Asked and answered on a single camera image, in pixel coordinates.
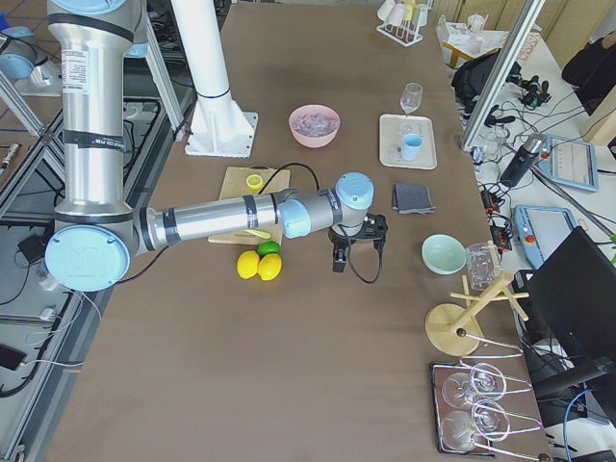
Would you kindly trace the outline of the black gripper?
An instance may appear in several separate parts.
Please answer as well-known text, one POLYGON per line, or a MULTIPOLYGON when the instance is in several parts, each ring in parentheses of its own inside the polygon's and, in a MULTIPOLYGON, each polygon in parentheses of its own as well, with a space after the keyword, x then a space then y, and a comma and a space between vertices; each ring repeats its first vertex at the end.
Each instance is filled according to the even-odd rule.
POLYGON ((350 235, 346 227, 335 225, 328 229, 328 238, 333 244, 332 270, 343 272, 347 265, 347 250, 356 241, 365 239, 366 232, 363 227, 360 227, 355 234, 350 235))

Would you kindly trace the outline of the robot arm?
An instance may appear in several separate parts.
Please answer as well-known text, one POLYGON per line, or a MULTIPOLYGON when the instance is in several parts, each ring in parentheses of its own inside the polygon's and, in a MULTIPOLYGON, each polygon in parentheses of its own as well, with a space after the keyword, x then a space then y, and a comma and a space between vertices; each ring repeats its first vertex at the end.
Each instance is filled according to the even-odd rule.
POLYGON ((78 292, 115 285, 134 257, 165 246, 238 230, 280 225, 285 236, 322 229, 359 232, 374 187, 359 172, 329 189, 285 189, 199 202, 211 196, 203 168, 164 176, 163 188, 184 204, 156 210, 124 195, 123 76, 130 54, 147 52, 142 1, 51 1, 50 32, 62 47, 64 200, 44 256, 49 273, 78 292))

